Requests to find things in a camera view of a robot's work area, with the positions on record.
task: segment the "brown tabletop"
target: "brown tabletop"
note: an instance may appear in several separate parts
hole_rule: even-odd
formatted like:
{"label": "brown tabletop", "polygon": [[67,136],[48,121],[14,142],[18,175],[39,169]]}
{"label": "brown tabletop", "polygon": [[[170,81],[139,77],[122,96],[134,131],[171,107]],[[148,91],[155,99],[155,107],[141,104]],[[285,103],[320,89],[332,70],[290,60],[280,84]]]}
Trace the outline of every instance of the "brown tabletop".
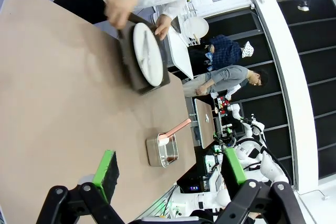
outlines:
{"label": "brown tabletop", "polygon": [[207,148],[214,141],[215,124],[212,117],[212,108],[209,104],[195,99],[195,111],[201,134],[201,145],[202,148]]}
{"label": "brown tabletop", "polygon": [[[107,149],[120,176],[112,206],[125,222],[192,165],[191,131],[179,159],[151,167],[145,139],[188,118],[182,84],[139,96],[123,74],[118,41],[49,0],[5,0],[0,14],[0,199],[8,223],[35,223],[54,185],[95,173]],[[81,217],[79,223],[92,223]]]}

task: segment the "plaid shirt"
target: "plaid shirt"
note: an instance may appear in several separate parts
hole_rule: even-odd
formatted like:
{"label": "plaid shirt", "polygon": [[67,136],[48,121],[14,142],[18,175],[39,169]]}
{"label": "plaid shirt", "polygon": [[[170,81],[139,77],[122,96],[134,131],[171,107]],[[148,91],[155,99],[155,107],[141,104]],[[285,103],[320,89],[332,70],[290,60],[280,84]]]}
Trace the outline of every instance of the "plaid shirt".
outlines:
{"label": "plaid shirt", "polygon": [[214,70],[234,65],[242,58],[243,53],[239,44],[224,35],[209,39],[209,43],[215,47],[212,58]]}

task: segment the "bolt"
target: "bolt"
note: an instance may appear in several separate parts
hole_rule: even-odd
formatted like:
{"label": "bolt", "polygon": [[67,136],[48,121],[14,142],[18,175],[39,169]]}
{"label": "bolt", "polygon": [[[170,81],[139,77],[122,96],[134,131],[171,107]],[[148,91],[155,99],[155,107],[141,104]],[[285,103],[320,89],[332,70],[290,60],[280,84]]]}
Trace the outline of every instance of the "bolt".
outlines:
{"label": "bolt", "polygon": [[89,190],[91,190],[91,187],[90,186],[84,186],[83,189],[84,189],[84,191],[89,191]]}
{"label": "bolt", "polygon": [[63,193],[63,189],[61,189],[61,188],[56,189],[56,193],[57,193],[57,194],[61,194],[61,193]]}
{"label": "bolt", "polygon": [[252,188],[255,188],[257,186],[257,184],[255,182],[250,182],[250,183],[248,183],[248,185]]}
{"label": "bolt", "polygon": [[284,188],[285,188],[285,187],[284,187],[284,185],[283,185],[283,184],[279,184],[279,185],[278,185],[278,188],[279,188],[279,190],[281,190],[281,191],[282,191],[282,190],[284,190]]}

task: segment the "hand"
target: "hand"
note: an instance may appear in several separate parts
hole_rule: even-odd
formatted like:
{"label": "hand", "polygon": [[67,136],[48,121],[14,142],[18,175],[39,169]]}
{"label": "hand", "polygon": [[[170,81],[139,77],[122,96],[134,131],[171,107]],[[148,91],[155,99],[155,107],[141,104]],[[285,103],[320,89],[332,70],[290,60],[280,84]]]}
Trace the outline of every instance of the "hand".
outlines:
{"label": "hand", "polygon": [[202,95],[206,93],[207,88],[203,85],[201,85],[198,89],[196,89],[197,95]]}
{"label": "hand", "polygon": [[160,40],[163,40],[166,37],[172,19],[169,18],[167,15],[160,15],[158,20],[156,21],[157,29],[155,30],[155,35],[158,35]]}
{"label": "hand", "polygon": [[214,45],[210,45],[209,51],[212,52],[212,53],[215,52],[215,47],[214,47]]}
{"label": "hand", "polygon": [[138,0],[106,0],[105,15],[116,29],[124,28]]}

